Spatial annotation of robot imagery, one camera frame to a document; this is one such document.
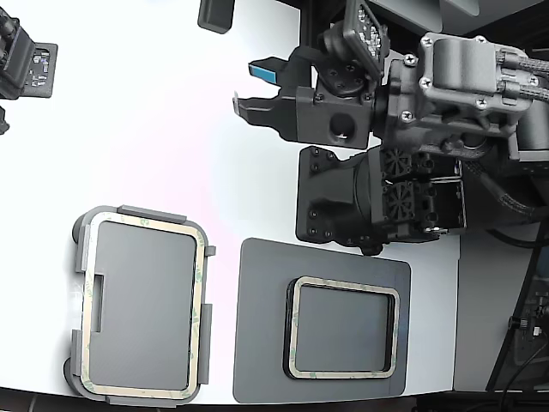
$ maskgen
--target gray mat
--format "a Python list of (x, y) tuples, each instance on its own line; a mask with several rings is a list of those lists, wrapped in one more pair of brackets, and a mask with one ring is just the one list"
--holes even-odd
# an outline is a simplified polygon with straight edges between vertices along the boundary
[[(233, 395), (240, 403), (337, 402), (395, 397), (406, 385), (410, 267), (403, 262), (248, 239), (242, 244)], [(388, 379), (290, 379), (282, 368), (287, 288), (301, 276), (394, 288), (401, 298), (397, 362)], [(383, 297), (304, 288), (296, 362), (345, 371), (383, 366)], [(335, 322), (335, 318), (345, 322)], [(339, 331), (347, 339), (327, 339)], [(314, 341), (322, 340), (315, 347)], [(327, 353), (343, 349), (334, 359)]]

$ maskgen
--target white table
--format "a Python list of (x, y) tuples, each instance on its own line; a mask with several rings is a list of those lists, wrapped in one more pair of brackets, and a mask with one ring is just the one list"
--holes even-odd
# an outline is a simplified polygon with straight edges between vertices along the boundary
[[(210, 380), (194, 402), (236, 402), (240, 245), (252, 236), (298, 244), (303, 146), (247, 125), (231, 99), (235, 89), (275, 95), (247, 63), (287, 58), (299, 42), (299, 12), (238, 0), (221, 36), (196, 25), (198, 5), (2, 1), (34, 40), (58, 43), (59, 55), (50, 100), (2, 103), (12, 127), (0, 137), (0, 387), (71, 394), (62, 365), (80, 327), (82, 277), (70, 231), (95, 206), (129, 204), (187, 215), (218, 247), (206, 296), (214, 304)], [(459, 239), (391, 245), (383, 256), (413, 268), (405, 394), (450, 390)]]

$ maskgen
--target screw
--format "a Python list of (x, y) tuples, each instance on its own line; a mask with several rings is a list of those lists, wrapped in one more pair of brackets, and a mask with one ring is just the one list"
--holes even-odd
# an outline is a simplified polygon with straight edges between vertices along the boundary
[(421, 44), (424, 45), (425, 47), (431, 47), (433, 44), (433, 41), (430, 37), (424, 37), (423, 39), (421, 39)]
[(401, 114), (401, 119), (404, 123), (410, 123), (413, 121), (413, 113), (410, 112), (409, 110), (405, 110)]
[(429, 77), (421, 77), (419, 79), (419, 86), (421, 88), (430, 88), (432, 86), (432, 80)]
[(418, 58), (415, 57), (413, 54), (407, 54), (404, 56), (404, 64), (407, 67), (415, 67), (415, 65), (418, 63)]
[(488, 107), (488, 102), (484, 98), (477, 99), (475, 103), (480, 110), (484, 110)]

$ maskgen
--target gray plastic tray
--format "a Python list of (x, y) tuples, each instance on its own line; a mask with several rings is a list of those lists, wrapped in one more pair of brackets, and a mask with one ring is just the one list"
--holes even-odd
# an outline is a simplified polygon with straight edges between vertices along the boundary
[[(403, 262), (247, 239), (238, 284), (236, 400), (314, 403), (402, 394), (410, 275)], [(299, 279), (307, 277), (329, 282), (326, 288), (304, 282), (298, 309), (288, 298)], [(383, 293), (349, 291), (349, 283), (360, 285), (362, 292)], [(297, 347), (290, 348), (287, 332), (294, 319), (299, 321), (293, 331)], [(308, 377), (292, 376), (293, 357)], [(338, 375), (321, 374), (326, 372)]]
[(184, 216), (99, 207), (75, 224), (85, 275), (82, 328), (64, 373), (84, 397), (175, 407), (208, 382), (211, 305), (202, 302), (215, 249)]

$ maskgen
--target black device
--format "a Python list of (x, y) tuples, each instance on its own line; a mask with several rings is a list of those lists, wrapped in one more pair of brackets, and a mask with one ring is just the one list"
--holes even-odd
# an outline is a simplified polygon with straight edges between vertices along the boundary
[(383, 83), (389, 48), (366, 1), (347, 0), (317, 47), (250, 63), (280, 91), (235, 97), (249, 124), (289, 142), (367, 149), (371, 132), (383, 141), (344, 161), (301, 151), (298, 239), (377, 255), (390, 242), (546, 219), (549, 64), (481, 35), (427, 33)]
[[(0, 98), (51, 97), (57, 45), (35, 43), (19, 19), (0, 8)], [(0, 135), (9, 129), (0, 107)]]

